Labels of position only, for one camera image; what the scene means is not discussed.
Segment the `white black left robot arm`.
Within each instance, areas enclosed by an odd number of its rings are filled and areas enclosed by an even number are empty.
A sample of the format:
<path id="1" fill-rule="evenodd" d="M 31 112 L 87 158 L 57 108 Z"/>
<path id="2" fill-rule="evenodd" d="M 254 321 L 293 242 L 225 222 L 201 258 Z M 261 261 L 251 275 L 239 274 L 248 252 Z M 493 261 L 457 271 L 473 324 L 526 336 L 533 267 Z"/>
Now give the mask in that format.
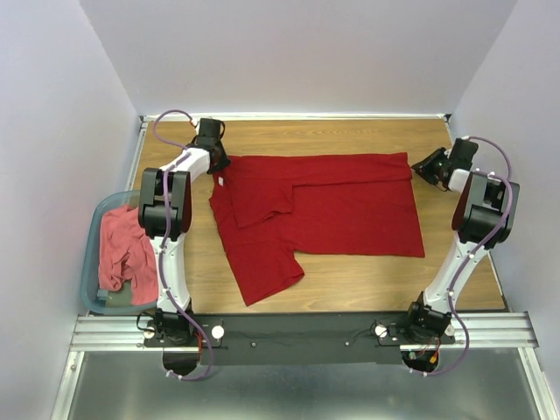
<path id="1" fill-rule="evenodd" d="M 223 121 L 193 119 L 195 134 L 180 144 L 160 137 L 164 144 L 180 148 L 169 164 L 147 168 L 142 173 L 138 223 L 150 240 L 157 270 L 157 306 L 144 334 L 180 347 L 198 339 L 211 341 L 191 313 L 191 294 L 186 285 L 184 247 L 193 218 L 192 183 L 204 174 L 213 174 L 230 165 L 222 138 Z"/>

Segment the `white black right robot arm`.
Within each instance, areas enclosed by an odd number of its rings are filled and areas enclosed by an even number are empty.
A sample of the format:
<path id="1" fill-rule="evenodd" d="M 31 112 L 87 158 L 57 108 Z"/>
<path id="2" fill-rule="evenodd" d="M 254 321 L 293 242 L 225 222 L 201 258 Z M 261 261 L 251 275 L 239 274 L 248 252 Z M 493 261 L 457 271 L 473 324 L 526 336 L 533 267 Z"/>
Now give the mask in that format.
<path id="1" fill-rule="evenodd" d="M 420 293 L 402 322 L 404 336 L 415 343 L 445 335 L 456 316 L 456 303 L 474 269 L 496 245 L 510 235 L 520 186 L 511 181 L 512 167 L 504 157 L 507 174 L 483 172 L 473 168 L 478 142 L 496 143 L 479 136 L 455 139 L 447 150 L 439 148 L 424 160 L 413 164 L 412 171 L 433 186 L 459 194 L 452 216 L 454 232 L 451 248 L 434 280 Z"/>

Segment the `dark red t-shirt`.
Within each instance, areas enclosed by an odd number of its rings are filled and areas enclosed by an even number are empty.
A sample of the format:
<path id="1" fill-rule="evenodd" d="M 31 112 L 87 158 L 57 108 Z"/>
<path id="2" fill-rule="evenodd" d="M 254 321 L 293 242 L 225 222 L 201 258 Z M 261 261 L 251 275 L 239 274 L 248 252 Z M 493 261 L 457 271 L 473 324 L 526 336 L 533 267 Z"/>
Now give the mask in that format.
<path id="1" fill-rule="evenodd" d="M 209 199 L 245 305 L 305 275 L 297 252 L 423 258 L 408 156 L 233 156 Z"/>

